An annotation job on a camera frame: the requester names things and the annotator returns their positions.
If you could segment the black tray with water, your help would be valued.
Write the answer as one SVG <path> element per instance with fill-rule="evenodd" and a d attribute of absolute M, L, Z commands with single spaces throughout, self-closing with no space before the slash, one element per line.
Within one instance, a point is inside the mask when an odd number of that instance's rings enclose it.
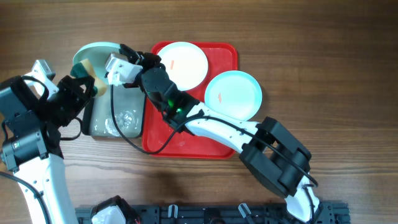
<path fill-rule="evenodd" d="M 122 85 L 106 90 L 103 96 L 93 98 L 85 106 L 82 133 L 87 136 L 138 138 L 142 133 L 145 94 L 140 88 Z"/>

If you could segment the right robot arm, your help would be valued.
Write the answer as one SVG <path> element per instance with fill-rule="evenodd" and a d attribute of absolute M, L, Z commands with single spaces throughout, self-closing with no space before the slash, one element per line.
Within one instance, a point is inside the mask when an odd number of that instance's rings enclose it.
<path fill-rule="evenodd" d="M 158 55 L 121 44 L 119 52 L 143 67 L 127 86 L 139 87 L 175 133 L 212 139 L 239 153 L 239 159 L 265 188 L 285 199 L 287 211 L 302 223 L 313 223 L 319 199 L 309 174 L 310 151 L 280 122 L 240 121 L 215 112 L 189 93 L 178 90 Z"/>

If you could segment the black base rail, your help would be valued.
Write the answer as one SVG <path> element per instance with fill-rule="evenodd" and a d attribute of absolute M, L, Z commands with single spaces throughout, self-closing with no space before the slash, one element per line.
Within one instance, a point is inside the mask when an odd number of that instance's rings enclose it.
<path fill-rule="evenodd" d="M 177 206 L 133 205 L 138 222 L 143 224 L 207 224 L 207 223 L 298 223 L 283 203 L 242 206 Z M 350 224 L 348 204 L 322 202 L 313 223 Z"/>

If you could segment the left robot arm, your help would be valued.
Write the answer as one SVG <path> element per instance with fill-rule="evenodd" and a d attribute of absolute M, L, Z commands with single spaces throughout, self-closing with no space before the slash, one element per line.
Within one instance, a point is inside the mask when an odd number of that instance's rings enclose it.
<path fill-rule="evenodd" d="M 2 128 L 13 133 L 2 144 L 5 176 L 18 182 L 33 223 L 77 223 L 59 128 L 68 126 L 90 101 L 94 79 L 64 77 L 57 93 L 45 90 L 40 98 L 27 80 L 27 76 L 17 76 L 1 83 Z"/>

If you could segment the teal plate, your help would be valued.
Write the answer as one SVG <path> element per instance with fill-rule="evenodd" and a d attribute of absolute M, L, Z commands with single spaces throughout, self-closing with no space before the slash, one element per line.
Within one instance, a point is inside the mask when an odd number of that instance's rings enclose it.
<path fill-rule="evenodd" d="M 93 42 L 84 45 L 78 50 L 78 52 L 73 57 L 73 65 L 88 59 L 92 64 L 96 76 L 108 85 L 108 80 L 105 77 L 106 69 L 105 63 L 110 56 L 110 53 L 118 53 L 120 49 L 120 44 L 113 42 Z"/>
<path fill-rule="evenodd" d="M 205 90 L 205 104 L 216 112 L 247 121 L 261 107 L 261 86 L 246 72 L 223 72 L 209 82 Z"/>

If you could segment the green yellow sponge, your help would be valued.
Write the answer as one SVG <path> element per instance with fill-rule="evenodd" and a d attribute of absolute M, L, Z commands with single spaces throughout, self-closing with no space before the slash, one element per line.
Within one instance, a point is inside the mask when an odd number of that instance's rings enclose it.
<path fill-rule="evenodd" d="M 85 77 L 93 78 L 94 84 L 92 87 L 92 89 L 93 89 L 92 97 L 103 96 L 107 90 L 107 86 L 106 86 L 105 82 L 102 81 L 96 75 L 93 65 L 87 58 L 76 63 L 72 67 L 70 75 L 75 78 L 85 78 Z"/>

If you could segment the white round plate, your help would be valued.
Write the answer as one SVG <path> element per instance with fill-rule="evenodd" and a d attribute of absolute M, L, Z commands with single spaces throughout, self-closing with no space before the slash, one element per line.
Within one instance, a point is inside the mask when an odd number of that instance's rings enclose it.
<path fill-rule="evenodd" d="M 157 55 L 180 91 L 196 88 L 206 78 L 208 59 L 201 48 L 189 42 L 173 42 L 161 48 Z"/>

